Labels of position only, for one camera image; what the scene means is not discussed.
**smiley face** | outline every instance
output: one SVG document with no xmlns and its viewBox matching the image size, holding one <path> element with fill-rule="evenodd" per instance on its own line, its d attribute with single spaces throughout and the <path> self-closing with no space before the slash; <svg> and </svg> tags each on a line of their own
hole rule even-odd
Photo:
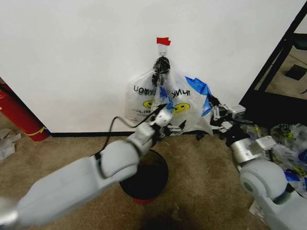
<svg viewBox="0 0 307 230">
<path fill-rule="evenodd" d="M 153 105 L 153 102 L 152 101 L 145 101 L 143 103 L 143 106 L 146 107 L 147 109 L 150 109 Z"/>
<path fill-rule="evenodd" d="M 177 113 L 190 109 L 190 105 L 188 103 L 180 103 L 180 104 L 176 104 L 174 108 L 175 109 L 173 110 L 172 114 L 177 114 Z"/>
</svg>

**red tape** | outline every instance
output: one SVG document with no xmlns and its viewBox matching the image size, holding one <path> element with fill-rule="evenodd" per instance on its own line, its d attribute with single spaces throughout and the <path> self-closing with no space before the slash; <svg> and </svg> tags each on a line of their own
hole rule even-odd
<svg viewBox="0 0 307 230">
<path fill-rule="evenodd" d="M 169 37 L 157 37 L 157 44 L 169 46 L 171 41 L 169 40 Z"/>
</svg>

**white wall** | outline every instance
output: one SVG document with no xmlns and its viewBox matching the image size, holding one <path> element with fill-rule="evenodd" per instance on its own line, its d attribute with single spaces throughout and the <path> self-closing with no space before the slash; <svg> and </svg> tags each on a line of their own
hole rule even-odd
<svg viewBox="0 0 307 230">
<path fill-rule="evenodd" d="M 0 76 L 51 132 L 107 131 L 169 36 L 169 58 L 237 104 L 304 3 L 1 0 Z"/>
</svg>

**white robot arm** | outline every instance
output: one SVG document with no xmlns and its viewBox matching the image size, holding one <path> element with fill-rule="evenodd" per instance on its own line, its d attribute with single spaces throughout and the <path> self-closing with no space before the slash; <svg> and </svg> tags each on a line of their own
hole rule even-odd
<svg viewBox="0 0 307 230">
<path fill-rule="evenodd" d="M 140 157 L 162 139 L 172 114 L 161 109 L 152 122 L 137 126 L 126 140 L 114 141 L 101 152 L 75 162 L 38 180 L 17 203 L 0 199 L 0 229 L 42 225 L 100 195 L 112 184 L 133 176 Z"/>
<path fill-rule="evenodd" d="M 272 230 L 306 230 L 307 200 L 288 184 L 278 165 L 263 159 L 264 151 L 276 142 L 271 136 L 252 141 L 239 126 L 229 122 L 243 118 L 244 111 L 240 105 L 229 108 L 220 104 L 214 107 L 212 119 L 232 150 L 242 187 L 255 198 Z"/>
</svg>

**red fire extinguisher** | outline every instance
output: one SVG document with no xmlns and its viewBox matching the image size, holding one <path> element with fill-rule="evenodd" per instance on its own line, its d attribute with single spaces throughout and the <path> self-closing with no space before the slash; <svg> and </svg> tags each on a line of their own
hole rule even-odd
<svg viewBox="0 0 307 230">
<path fill-rule="evenodd" d="M 0 86 L 0 111 L 34 141 L 49 136 L 46 127 L 20 101 L 7 84 Z"/>
</svg>

